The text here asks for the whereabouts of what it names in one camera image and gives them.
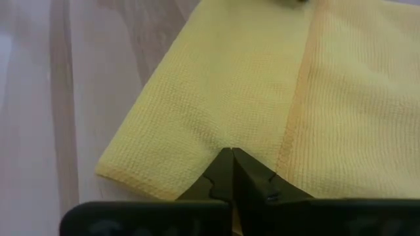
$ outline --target microfiber cloth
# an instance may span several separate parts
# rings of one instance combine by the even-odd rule
[[[176,199],[224,147],[315,197],[420,198],[420,8],[203,0],[96,173]]]

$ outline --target black object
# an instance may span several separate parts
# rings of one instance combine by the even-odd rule
[[[420,235],[420,201],[314,199],[241,149],[224,148],[177,201],[86,203],[61,236]]]

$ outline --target folded towel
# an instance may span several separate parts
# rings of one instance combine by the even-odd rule
[[[315,197],[420,197],[420,8],[203,0],[96,173],[176,199],[223,147]]]

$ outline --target wooden surface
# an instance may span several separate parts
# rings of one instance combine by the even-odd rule
[[[0,0],[1,236],[143,199],[94,166],[198,1]]]

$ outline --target yellow towel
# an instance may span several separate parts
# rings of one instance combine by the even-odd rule
[[[420,197],[420,8],[203,0],[96,173],[175,199],[223,147],[316,197]]]

